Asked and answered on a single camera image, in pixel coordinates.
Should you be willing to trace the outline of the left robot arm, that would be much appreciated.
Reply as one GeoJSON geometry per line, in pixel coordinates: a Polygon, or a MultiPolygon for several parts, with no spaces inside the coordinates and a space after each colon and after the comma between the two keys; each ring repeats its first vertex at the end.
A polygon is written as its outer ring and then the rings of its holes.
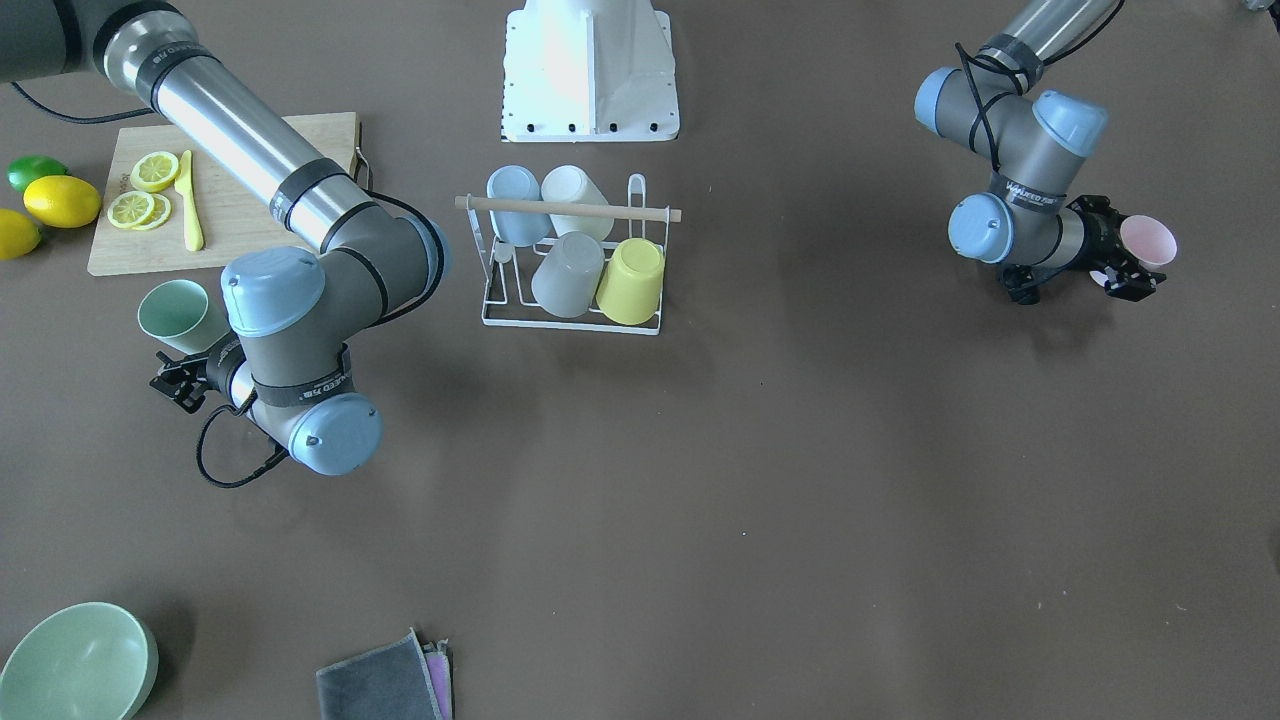
{"type": "Polygon", "coordinates": [[[1033,88],[1052,64],[1088,44],[1119,1],[1030,1],[977,53],[927,76],[914,111],[927,129],[989,163],[983,192],[948,219],[952,250],[996,272],[1020,305],[1066,272],[1098,272],[1114,299],[1151,296],[1165,274],[1146,269],[1121,237],[1124,215],[1105,196],[1068,191],[1108,123],[1098,105],[1033,88]]]}

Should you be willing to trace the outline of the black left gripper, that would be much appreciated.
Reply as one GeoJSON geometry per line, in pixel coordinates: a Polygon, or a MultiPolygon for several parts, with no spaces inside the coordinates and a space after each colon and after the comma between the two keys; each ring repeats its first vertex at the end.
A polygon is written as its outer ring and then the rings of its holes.
{"type": "Polygon", "coordinates": [[[1069,272],[1085,273],[1111,299],[1151,296],[1167,279],[1167,227],[1126,215],[1101,195],[1082,195],[1002,260],[1002,287],[1020,305],[1037,304],[1041,286],[1069,272]]]}

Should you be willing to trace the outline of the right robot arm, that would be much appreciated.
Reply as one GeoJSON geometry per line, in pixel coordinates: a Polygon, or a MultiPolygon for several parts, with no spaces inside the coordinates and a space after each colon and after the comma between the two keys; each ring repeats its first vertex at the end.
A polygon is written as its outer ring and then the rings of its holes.
{"type": "Polygon", "coordinates": [[[225,334],[169,363],[154,386],[228,397],[291,457],[342,475],[378,450],[381,414],[355,391],[348,340],[438,290],[448,245],[420,211],[388,211],[283,120],[165,1],[5,1],[3,79],[93,70],[184,131],[302,241],[221,273],[225,334]]]}

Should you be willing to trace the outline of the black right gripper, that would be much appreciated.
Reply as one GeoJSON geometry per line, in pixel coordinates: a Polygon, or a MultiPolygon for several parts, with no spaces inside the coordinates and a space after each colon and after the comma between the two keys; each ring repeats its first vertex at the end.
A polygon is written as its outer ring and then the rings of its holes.
{"type": "Polygon", "coordinates": [[[232,397],[232,382],[244,364],[244,351],[237,334],[224,334],[209,348],[182,359],[156,352],[163,361],[150,387],[177,404],[184,413],[195,414],[204,405],[210,389],[232,397]]]}

